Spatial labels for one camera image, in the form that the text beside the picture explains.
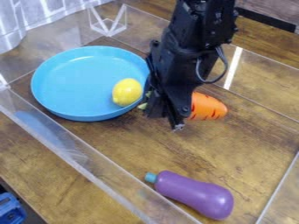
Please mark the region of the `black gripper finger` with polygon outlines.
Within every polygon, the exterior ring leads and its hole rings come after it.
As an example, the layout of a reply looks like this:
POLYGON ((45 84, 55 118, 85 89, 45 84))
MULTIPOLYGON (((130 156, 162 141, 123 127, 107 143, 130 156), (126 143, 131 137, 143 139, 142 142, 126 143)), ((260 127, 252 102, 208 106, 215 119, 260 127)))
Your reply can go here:
POLYGON ((155 79, 150 78, 146 83, 146 92, 150 94, 147 97, 146 105, 146 115, 150 118, 166 118, 166 100, 164 100, 164 91, 162 90, 160 84, 155 79))
POLYGON ((172 131, 182 130, 184 127, 184 119, 191 114, 191 107, 187 105, 176 107, 174 103, 170 100, 167 100, 166 114, 168 117, 168 122, 171 124, 172 131))

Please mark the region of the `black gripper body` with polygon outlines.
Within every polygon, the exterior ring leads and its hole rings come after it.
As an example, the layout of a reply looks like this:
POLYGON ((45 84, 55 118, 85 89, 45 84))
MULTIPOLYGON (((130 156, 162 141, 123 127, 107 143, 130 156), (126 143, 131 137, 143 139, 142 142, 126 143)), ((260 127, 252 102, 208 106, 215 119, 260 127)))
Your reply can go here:
POLYGON ((168 31, 162 40, 151 42, 151 52, 146 58, 150 69, 148 78, 160 84, 163 93, 191 91, 208 80, 211 69, 219 59, 218 48, 199 49, 182 47, 179 40, 168 31))

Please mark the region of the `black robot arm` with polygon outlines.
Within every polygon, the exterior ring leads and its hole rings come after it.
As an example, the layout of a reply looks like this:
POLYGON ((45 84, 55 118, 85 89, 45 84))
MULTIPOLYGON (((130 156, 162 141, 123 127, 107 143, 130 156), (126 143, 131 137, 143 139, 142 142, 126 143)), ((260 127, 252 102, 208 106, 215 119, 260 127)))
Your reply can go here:
POLYGON ((239 30, 236 0, 176 0, 172 19, 146 57, 144 114, 166 117, 174 130, 192 114, 192 91, 218 82, 210 77, 218 61, 227 63, 222 46, 239 30))

